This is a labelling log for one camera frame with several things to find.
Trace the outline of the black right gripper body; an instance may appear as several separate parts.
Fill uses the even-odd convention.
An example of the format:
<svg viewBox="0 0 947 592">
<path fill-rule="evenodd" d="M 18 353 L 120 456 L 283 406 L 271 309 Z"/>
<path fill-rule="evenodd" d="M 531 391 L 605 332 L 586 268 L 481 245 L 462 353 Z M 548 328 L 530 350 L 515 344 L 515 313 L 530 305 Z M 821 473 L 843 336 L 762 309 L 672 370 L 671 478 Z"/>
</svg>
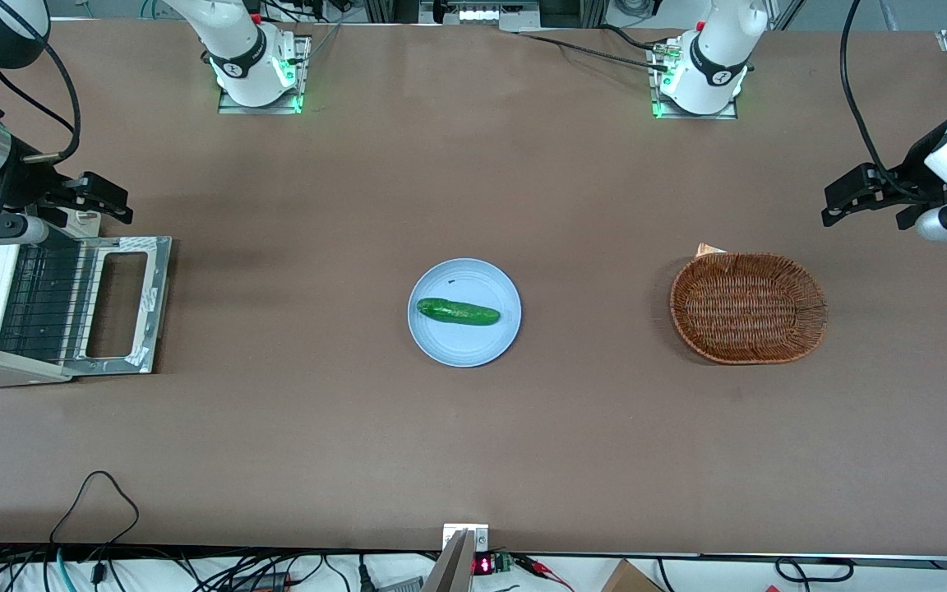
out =
<svg viewBox="0 0 947 592">
<path fill-rule="evenodd" d="M 12 138 L 10 154 L 0 169 L 0 212 L 27 214 L 41 219 L 67 219 L 62 208 L 68 200 L 68 178 L 51 164 L 26 164 L 33 146 Z"/>
</svg>

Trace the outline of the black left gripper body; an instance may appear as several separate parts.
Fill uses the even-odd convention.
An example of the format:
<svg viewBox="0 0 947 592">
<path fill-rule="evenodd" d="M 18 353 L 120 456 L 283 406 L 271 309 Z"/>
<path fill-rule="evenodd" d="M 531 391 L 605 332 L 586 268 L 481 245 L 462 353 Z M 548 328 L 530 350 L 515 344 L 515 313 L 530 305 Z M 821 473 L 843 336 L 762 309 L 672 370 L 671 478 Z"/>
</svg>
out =
<svg viewBox="0 0 947 592">
<path fill-rule="evenodd" d="M 895 166 L 877 164 L 880 171 L 880 207 L 897 205 L 939 205 L 945 198 L 945 184 L 926 165 L 926 157 L 939 145 L 947 123 L 939 123 L 917 139 Z"/>
</svg>

